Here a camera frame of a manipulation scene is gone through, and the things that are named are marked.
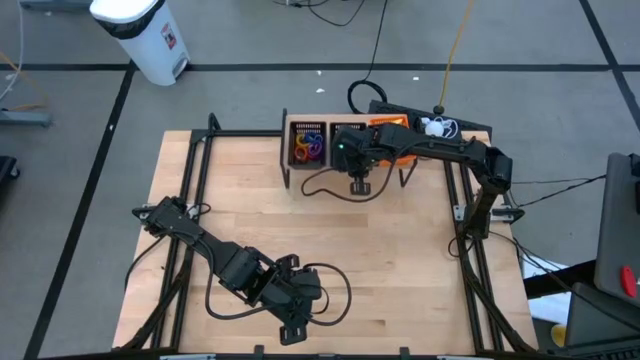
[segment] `wooden tabletop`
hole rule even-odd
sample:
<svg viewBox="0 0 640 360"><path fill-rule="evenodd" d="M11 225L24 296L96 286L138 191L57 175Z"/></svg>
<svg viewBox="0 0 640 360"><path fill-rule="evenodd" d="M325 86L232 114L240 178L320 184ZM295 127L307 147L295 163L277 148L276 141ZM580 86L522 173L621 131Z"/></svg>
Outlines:
<svg viewBox="0 0 640 360"><path fill-rule="evenodd" d="M488 140L486 133L463 134L472 135ZM189 137L186 131L165 133L150 203L179 193ZM196 256L180 351L251 353L254 345L261 344L267 353L397 354L402 346L412 354L473 353L460 266L446 249L454 230L442 162L420 161L405 188L400 187L396 173L378 199L352 204L325 194L302 196L300 184L313 171L292 172L291 187L285 189L279 156L280 138L214 138L204 196L212 211L200 224L222 240L254 246L272 259L295 253L303 264L326 262L341 268L353 287L351 311L333 327L309 324L306 341L281 346L280 324L269 313L233 321L207 315L208 268L204 258ZM196 161L190 203L198 169ZM458 197L464 204L458 166L454 169ZM384 168L372 172L373 192L385 172ZM310 181L308 191L324 186L348 194L346 175L325 175ZM502 223L493 223L491 229L511 235L509 226ZM141 231L136 254L152 241ZM149 254L131 275L114 346L129 340L157 304L168 243ZM537 347L514 247L492 235L485 240L485 251L498 307L525 341ZM346 291L338 275L325 269L319 273L331 294L331 306L318 319L328 321L342 312ZM246 310L219 285L212 291L217 312ZM323 300L316 304L318 308ZM484 344L490 348L486 314L479 308ZM163 344L168 344L173 317L171 308Z"/></svg>

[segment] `white cable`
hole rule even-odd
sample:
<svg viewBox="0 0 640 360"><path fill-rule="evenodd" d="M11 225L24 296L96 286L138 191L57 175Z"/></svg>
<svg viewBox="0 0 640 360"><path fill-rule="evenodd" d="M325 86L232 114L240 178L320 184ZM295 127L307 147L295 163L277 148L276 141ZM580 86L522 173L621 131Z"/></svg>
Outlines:
<svg viewBox="0 0 640 360"><path fill-rule="evenodd" d="M451 129L451 124L454 124L456 126L456 131L453 131ZM448 126L447 128L450 130L446 136L447 139L453 139L456 137L456 135L458 135L458 130L459 130L458 123L455 120L453 119L445 120L443 125Z"/></svg>
<svg viewBox="0 0 640 360"><path fill-rule="evenodd" d="M7 93L9 92L9 90L11 90L11 88L13 87L13 85L16 83L16 80L18 80L18 76L20 76L20 71L22 70L22 60L23 60L23 55L24 55L24 19L23 19L23 15L22 15L22 6L20 5L20 0L16 0L16 4L18 5L18 16L20 19L20 56L18 58L18 71L16 71L15 75L13 76L13 79L11 79L11 82L9 83L9 86L7 86L6 89L4 89L4 91L2 92L2 94L0 94L0 100L2 100L5 95L7 95Z"/></svg>

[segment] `black cable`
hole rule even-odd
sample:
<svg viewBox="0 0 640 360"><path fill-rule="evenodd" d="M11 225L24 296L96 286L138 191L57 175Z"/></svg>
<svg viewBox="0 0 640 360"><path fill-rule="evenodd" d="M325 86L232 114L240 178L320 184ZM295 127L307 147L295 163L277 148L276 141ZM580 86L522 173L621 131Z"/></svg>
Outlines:
<svg viewBox="0 0 640 360"><path fill-rule="evenodd" d="M473 248L473 245L475 244L475 241L472 240L471 244L469 244L469 246L466 248L463 254L454 254L453 251L451 251L451 245L453 245L453 242L456 241L457 239L458 239L458 236L454 236L453 239L449 240L449 245L447 245L447 252L452 258L455 258L455 259L459 259L460 256L467 255L469 251L471 251L471 249Z"/></svg>
<svg viewBox="0 0 640 360"><path fill-rule="evenodd" d="M283 3L283 2L275 1L275 0L271 0L271 2L274 3L274 4L282 5L282 6L293 6L293 7L296 7L296 8L303 8L303 7L314 7L314 6L324 5L327 2L329 2L329 0L323 0L323 1L320 1L319 3L315 3L315 4L309 4L309 1L307 1L307 4L301 4L302 1L300 1L300 2L293 3L293 4L289 4L289 5L287 5L286 3Z"/></svg>
<svg viewBox="0 0 640 360"><path fill-rule="evenodd" d="M309 11L311 11L311 13L312 13L315 17L317 17L318 19L320 19L320 20L322 20L322 21L326 22L327 24L331 24L331 25L333 25L333 26L337 26L337 27L345 27L345 26L348 26L349 24L351 24L351 22L353 21L353 19L355 19L355 18L356 18L356 15L358 15L358 13L360 12L360 9L362 9L362 5L364 5L364 0L361 0L361 1L360 1L360 5L358 5L358 8L356 9L356 11L353 13L353 15L351 16L351 18L349 19L349 21L347 21L347 22L346 22L346 23L344 23L344 24L339 24L339 23L333 22L333 21L331 21L331 20L328 20L328 19L326 19L326 18L324 18L324 17L320 16L317 12L315 12L315 10L313 10L314 5L313 5L313 4L311 4L311 0L307 1L307 5L306 5L305 7L309 8Z"/></svg>
<svg viewBox="0 0 640 360"><path fill-rule="evenodd" d="M556 195L560 195L560 194L562 194L564 192L567 192L569 190L573 190L573 189L579 188L580 186L587 185L587 184L592 183L592 182L594 182L596 180L604 179L605 177L607 177L606 174L605 175L600 175L600 176L597 176L597 177L594 177L594 178L591 178L591 179L587 179L586 181L583 181L583 182L581 182L579 184L571 185L571 186L566 187L566 188L564 188L562 190L553 192L553 193L551 193L549 195L545 195L545 196L543 196L543 197L541 197L539 199L536 199L536 200L533 200L533 201L529 201L529 202L526 202L524 204L518 205L514 200L514 205L516 205L518 208L522 208L522 207L525 207L525 206L533 205L533 204L539 203L540 201L552 198L552 197L554 197Z"/></svg>
<svg viewBox="0 0 640 360"><path fill-rule="evenodd" d="M347 278L347 275L340 270L338 267L333 266L331 264L325 264L325 263L309 263L306 264L305 266L303 266L303 269L308 269L308 268L312 268L312 267L324 267L327 269L331 269L335 272L338 273L338 275L340 275L342 277L342 279L344 280L345 285L347 286L347 305L344 308L344 311L342 311L342 314L340 314L340 316L333 320L333 321L320 321L320 320L316 320L313 319L312 317L307 316L306 314L302 314L302 316L304 316L310 323L312 324L316 324L316 325L320 325L320 326L333 326L336 325L338 323L340 323L345 316L347 316L347 313L349 312L349 309L351 308L351 300L353 298L353 294L351 292L351 283L349 283L349 279Z"/></svg>
<svg viewBox="0 0 640 360"><path fill-rule="evenodd" d="M376 54L378 53L378 43L380 42L380 34L382 33L382 24L384 23L384 14L387 12L388 1L389 0L384 0L384 6L382 7L382 15L380 15L380 25L378 26L378 35L376 36L376 45L373 48L373 56L371 57L371 63L369 64L369 71L367 72L367 76L365 76L364 79L362 80L354 81L349 86L349 89L347 89L347 102L349 103L349 108L354 114L363 114L363 112L358 110L356 106L353 104L353 98L352 98L353 90L355 90L355 88L360 85L367 85L368 87L372 88L373 91L375 91L378 95L380 95L380 101L382 101L383 103L387 102L387 93L384 91L384 89L380 85L372 81L369 81L368 79L369 79L369 75L371 75L371 71L373 71L373 65L376 62Z"/></svg>
<svg viewBox="0 0 640 360"><path fill-rule="evenodd" d="M324 307L322 308L322 310L312 311L311 313L313 315L324 314L329 309L329 302L331 301L331 297L329 296L329 292L327 291L327 289L324 288L324 286L320 286L320 290L322 290L322 292L324 293L324 296L327 297L327 301L324 303Z"/></svg>
<svg viewBox="0 0 640 360"><path fill-rule="evenodd" d="M538 181L512 181L512 185L527 185L527 184L558 184L563 182L585 181L591 178L573 178L573 179L560 179L560 180L538 180Z"/></svg>
<svg viewBox="0 0 640 360"><path fill-rule="evenodd" d="M520 204L516 201L516 198L513 196L513 192L511 192L511 188L509 188L509 197L511 198L511 202L515 205L516 208L520 207Z"/></svg>
<svg viewBox="0 0 640 360"><path fill-rule="evenodd" d="M167 293L158 300L158 304L153 309L144 324L138 329L135 335L126 344L114 350L122 349L142 349L145 342L153 332L153 329L157 326L158 322L162 318L162 315L167 311L167 308L171 305L173 298L178 291L186 284L186 272L187 264L183 263L176 275L175 279L171 283Z"/></svg>
<svg viewBox="0 0 640 360"><path fill-rule="evenodd" d="M512 236L512 238L509 238L508 236L502 235L500 233L497 232L493 232L493 231L489 231L490 233L494 234L494 235L498 235L500 237L502 237L503 239L506 239L508 241L510 241L511 243L514 244L514 246L516 247L516 249L520 249L522 251L522 254L524 254L524 256L527 259L523 258L523 261L527 262L529 265L536 267L542 271L544 271L547 275L549 275L549 277L551 277L553 279L553 281L555 281L558 285L560 285L560 287L562 287L565 291L570 292L571 294L575 295L576 297L578 297L579 299L581 299L582 301L586 302L587 304L589 304L590 306L592 306L594 309L598 310L599 312L601 312L602 314L608 316L609 318L629 327L630 329L633 329L637 332L640 332L640 327L631 324L630 322L621 319L620 317L610 313L609 311L603 309L600 306L597 306L596 304L594 304L593 302L591 302L589 299L585 298L584 296L576 293L575 291L573 291L572 288L570 288L567 284L564 283L564 281L562 281L559 277L557 277L553 271L545 268L544 266L540 265L539 262L537 262L536 260L534 260L531 255L536 256L538 258L540 258L540 256L536 255L533 251L529 250L528 248L524 247L520 241L518 241L518 239L515 236Z"/></svg>
<svg viewBox="0 0 640 360"><path fill-rule="evenodd" d="M155 248L158 244L160 244L160 242L165 238L166 233L161 233L159 234L160 237L153 242L153 244L151 244L148 248L146 248L143 252L140 253L140 255L138 255L135 260L133 260L133 262L131 263L131 265L129 265L129 269L127 270L127 274L124 277L124 290L127 290L127 285L129 285L129 277L131 276L131 272L133 271L133 269L136 267L136 265L140 262L140 260L142 260L143 257L145 257L151 250L153 250L153 248Z"/></svg>
<svg viewBox="0 0 640 360"><path fill-rule="evenodd" d="M325 289L324 286L310 285L310 284L300 284L300 285L294 285L294 286L296 288L312 287L312 288L315 288L315 289L320 289L324 293L325 297L327 298L327 301L325 302L324 307L322 308L322 310L312 311L311 313L313 315L324 314L327 311L327 309L329 309L329 302L331 301L331 297L329 296L329 292L327 292L327 289Z"/></svg>
<svg viewBox="0 0 640 360"><path fill-rule="evenodd" d="M302 185L300 185L300 192L302 192L302 195L304 195L304 196L313 196L313 195L319 194L319 193L321 193L321 192L324 192L324 193L327 193L327 194L329 194L329 195L331 195L331 196L333 196L333 197L335 197L335 198L338 198L338 199L343 200L343 201L351 202L351 203L365 203L365 202L369 202L369 201L371 201L371 200L374 200L374 199L375 199L375 198L377 198L378 196L380 196L380 195L382 194L382 192L384 192L384 190L387 188L387 184L389 183L389 179L391 178L391 173L392 173L392 171L393 171L393 167L394 167L395 163L396 163L396 161L394 160L394 161L391 163L391 166L389 166L389 171L387 172L387 177L384 179L384 183L382 184L382 187L380 188L380 190L378 190L378 192L377 192L377 193L375 193L375 194L373 194L373 195L369 196L368 198L364 198L364 199L351 199L351 198L348 198L348 197L346 197L346 196L342 196L342 195L340 195L340 194L338 194L338 193L336 193L336 192L333 192L333 191L331 191L331 190L329 190L329 189L327 189L327 188L320 188L320 189L318 189L318 190L314 190L314 191L312 191L312 192L310 192L310 193L307 193L307 192L305 192L305 191L304 191L304 186L307 184L307 182L308 182L309 180L311 180L311 179L313 179L313 178L315 178L315 177L317 177L317 176L319 176L319 175L322 175L322 174L324 174L324 173L326 173L326 172L329 172L329 171L336 171L336 169L334 169L334 168L328 168L328 169L320 170L320 171L318 171L317 173L315 173L315 174L313 174L313 175L309 176L308 178L306 178L306 179L302 182Z"/></svg>
<svg viewBox="0 0 640 360"><path fill-rule="evenodd" d="M196 205L196 204L191 205L191 206L187 209L187 211L186 211L187 215L189 215L189 212L191 211L191 209L195 208L196 206L198 206L198 205ZM202 207L203 207L203 206L206 206L206 207L207 207L207 210L204 210L204 211L203 211L203 210L202 210ZM201 215L207 214L207 213L209 213L209 212L211 211L211 205L209 205L209 204L207 204L207 203L204 203L204 202L203 202L203 203L200 203L200 209L199 209L199 210L200 210L200 211L198 212L198 214L197 214L196 216L201 216Z"/></svg>

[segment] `trash can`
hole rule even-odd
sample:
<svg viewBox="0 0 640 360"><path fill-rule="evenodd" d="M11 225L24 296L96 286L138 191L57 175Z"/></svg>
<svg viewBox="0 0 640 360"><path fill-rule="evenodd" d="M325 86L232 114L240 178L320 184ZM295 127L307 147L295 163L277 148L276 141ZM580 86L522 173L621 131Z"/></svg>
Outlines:
<svg viewBox="0 0 640 360"><path fill-rule="evenodd" d="M174 84L191 60L165 0L94 0L89 10L154 84Z"/></svg>

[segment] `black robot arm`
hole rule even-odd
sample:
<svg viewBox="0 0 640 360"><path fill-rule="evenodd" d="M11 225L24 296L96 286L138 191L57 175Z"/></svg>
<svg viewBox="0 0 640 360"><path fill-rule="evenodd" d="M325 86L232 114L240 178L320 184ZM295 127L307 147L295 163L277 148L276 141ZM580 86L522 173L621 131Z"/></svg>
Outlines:
<svg viewBox="0 0 640 360"><path fill-rule="evenodd" d="M170 236L193 247L207 259L212 275L225 289L251 307L261 303L282 321L283 345L304 341L313 301L322 295L317 271L307 266L299 268L294 254L273 261L255 248L221 241L186 213L184 200L177 197L165 197L157 206L133 210L151 235ZM210 314L222 320L237 318Z"/></svg>
<svg viewBox="0 0 640 360"><path fill-rule="evenodd" d="M484 239L488 236L493 203L498 195L505 194L511 187L511 158L475 138L452 141L420 134L395 124L365 130L345 126L336 134L331 152L334 168L347 172L354 178L354 184L361 183L378 161L394 161L406 155L466 165L481 188L476 201L465 208L461 224L464 237L471 235Z"/></svg>

